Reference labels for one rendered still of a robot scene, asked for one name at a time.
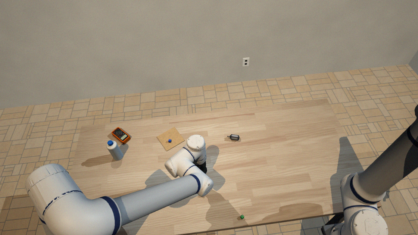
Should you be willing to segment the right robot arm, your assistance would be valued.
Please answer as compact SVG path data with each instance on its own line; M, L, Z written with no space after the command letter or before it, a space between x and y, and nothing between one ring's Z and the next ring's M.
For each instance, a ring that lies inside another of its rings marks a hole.
M415 116L413 124L365 171L341 179L344 223L334 226L330 235L388 235L377 202L388 189L418 168L418 105Z

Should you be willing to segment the grey plastic bottle with blue cap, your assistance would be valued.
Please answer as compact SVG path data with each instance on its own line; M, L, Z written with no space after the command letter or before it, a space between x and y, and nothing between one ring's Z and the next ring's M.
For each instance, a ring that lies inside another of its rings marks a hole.
M117 145L116 141L109 140L106 145L106 148L108 149L108 151L110 152L114 160L122 159L123 153L120 150L119 146Z

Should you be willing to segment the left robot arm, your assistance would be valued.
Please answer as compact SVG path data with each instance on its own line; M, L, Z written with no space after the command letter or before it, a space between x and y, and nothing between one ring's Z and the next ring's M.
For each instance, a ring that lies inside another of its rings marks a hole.
M176 178L120 197L85 197L60 164L35 169L25 182L46 235L115 235L121 226L184 198L205 196L213 181L193 162L206 157L205 140L192 135L187 144L165 162Z

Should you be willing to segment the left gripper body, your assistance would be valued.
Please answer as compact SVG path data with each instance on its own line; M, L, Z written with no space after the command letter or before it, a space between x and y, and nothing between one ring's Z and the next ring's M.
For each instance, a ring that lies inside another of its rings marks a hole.
M208 170L206 168L206 157L201 160L200 162L193 162L194 165L196 165L201 171L206 173Z

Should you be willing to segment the orange square mat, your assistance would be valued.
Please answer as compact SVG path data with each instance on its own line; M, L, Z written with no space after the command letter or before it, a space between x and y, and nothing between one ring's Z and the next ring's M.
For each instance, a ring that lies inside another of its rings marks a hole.
M175 127L162 133L161 135L158 135L157 138L161 142L161 144L164 146L166 151L172 149L173 147L185 141L184 138L179 134L179 132L176 130ZM171 142L168 142L169 139L171 140Z

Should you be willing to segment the orange digital multimeter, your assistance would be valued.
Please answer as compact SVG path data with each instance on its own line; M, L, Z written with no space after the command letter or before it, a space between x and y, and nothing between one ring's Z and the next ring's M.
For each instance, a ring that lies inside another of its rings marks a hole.
M130 136L121 130L119 127L117 127L114 131L112 131L112 135L118 139L122 144L125 144L130 140Z

